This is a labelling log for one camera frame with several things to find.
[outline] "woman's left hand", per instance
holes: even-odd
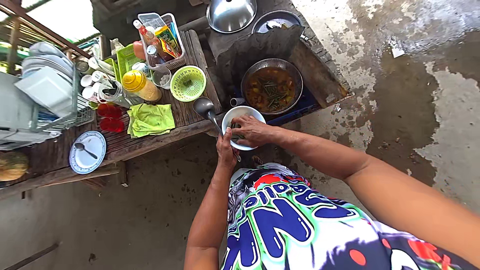
[[[230,145],[230,139],[232,138],[232,130],[230,127],[227,127],[227,130],[223,137],[219,134],[218,140],[216,142],[216,150],[218,152],[218,165],[226,167],[229,170],[233,171],[235,165],[237,165],[237,158],[233,154],[233,151],[236,151],[238,154],[238,149],[233,149]]]

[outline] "curry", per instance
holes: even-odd
[[[295,84],[290,74],[277,67],[262,68],[247,83],[245,99],[262,112],[284,110],[295,97]]]

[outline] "red plastic cup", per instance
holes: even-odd
[[[108,132],[122,132],[125,126],[122,121],[112,118],[103,118],[100,121],[100,129]]]
[[[100,104],[96,110],[98,115],[118,119],[121,117],[121,109],[110,104]]]

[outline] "woman's hand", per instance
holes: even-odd
[[[218,134],[218,140],[216,142],[216,150],[218,152],[218,164],[217,166],[226,167],[229,170],[233,171],[233,168],[237,164],[237,158],[233,155],[233,151],[237,154],[239,153],[238,149],[232,148],[230,145],[230,139],[232,138],[232,130],[227,127],[225,134]]]
[[[243,115],[238,118],[233,118],[232,123],[241,126],[241,128],[234,128],[232,130],[233,134],[240,134],[245,137],[245,139],[238,140],[238,144],[259,147],[266,143],[271,143],[275,127],[260,122],[251,115]]]

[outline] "yellow cap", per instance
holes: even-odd
[[[138,92],[145,86],[146,81],[147,78],[143,72],[131,70],[123,75],[121,84],[129,92]]]

